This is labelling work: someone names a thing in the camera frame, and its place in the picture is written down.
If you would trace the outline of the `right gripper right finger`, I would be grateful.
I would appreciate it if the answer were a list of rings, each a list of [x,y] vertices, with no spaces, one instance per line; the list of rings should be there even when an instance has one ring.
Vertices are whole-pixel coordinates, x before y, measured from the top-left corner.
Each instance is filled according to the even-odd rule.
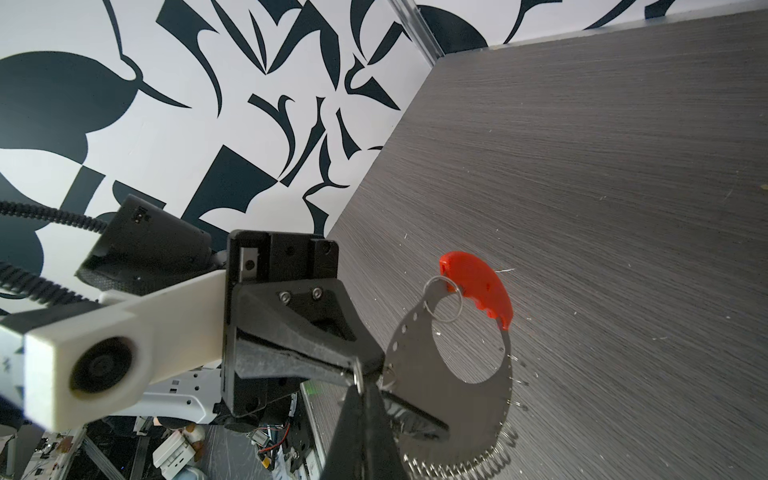
[[[383,398],[377,385],[364,383],[364,478],[407,479]]]

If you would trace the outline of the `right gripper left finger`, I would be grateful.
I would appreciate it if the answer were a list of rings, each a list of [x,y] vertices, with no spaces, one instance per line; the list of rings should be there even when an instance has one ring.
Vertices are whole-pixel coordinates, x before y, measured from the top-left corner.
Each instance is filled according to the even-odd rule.
[[[356,386],[347,390],[330,450],[321,474],[322,480],[362,478],[363,402]]]

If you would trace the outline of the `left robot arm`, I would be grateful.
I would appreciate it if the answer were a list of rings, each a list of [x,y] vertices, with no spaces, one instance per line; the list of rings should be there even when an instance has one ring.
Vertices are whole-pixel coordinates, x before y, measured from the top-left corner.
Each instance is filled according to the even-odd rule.
[[[384,354],[314,234],[211,236],[135,196],[103,222],[3,202],[8,216],[98,234],[77,270],[100,300],[10,264],[1,285],[39,303],[1,320],[1,421],[63,431],[108,416],[248,428],[308,379],[366,387]]]

